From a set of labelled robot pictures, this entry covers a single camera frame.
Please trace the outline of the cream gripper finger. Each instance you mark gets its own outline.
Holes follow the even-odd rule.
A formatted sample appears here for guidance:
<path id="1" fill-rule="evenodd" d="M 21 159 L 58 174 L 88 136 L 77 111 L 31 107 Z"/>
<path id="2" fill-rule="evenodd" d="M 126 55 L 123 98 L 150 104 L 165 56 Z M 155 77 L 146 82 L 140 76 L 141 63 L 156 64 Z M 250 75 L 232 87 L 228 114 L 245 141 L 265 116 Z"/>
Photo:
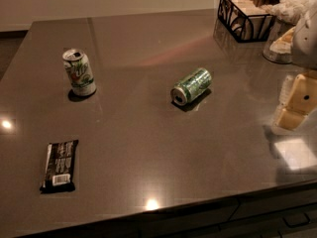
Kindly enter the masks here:
<path id="1" fill-rule="evenodd" d="M 317 107 L 317 71 L 309 70 L 296 76 L 288 75 L 279 95 L 274 125 L 293 131 Z"/>

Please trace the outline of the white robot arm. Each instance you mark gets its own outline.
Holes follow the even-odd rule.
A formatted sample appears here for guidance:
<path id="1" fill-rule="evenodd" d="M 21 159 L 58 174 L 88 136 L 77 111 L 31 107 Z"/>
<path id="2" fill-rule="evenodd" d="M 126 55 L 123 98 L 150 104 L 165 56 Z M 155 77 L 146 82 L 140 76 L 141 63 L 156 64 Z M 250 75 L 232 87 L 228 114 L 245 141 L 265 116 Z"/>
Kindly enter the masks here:
<path id="1" fill-rule="evenodd" d="M 273 126 L 296 130 L 317 107 L 317 4 L 298 21 L 292 39 L 292 62 L 306 71 L 283 82 Z"/>

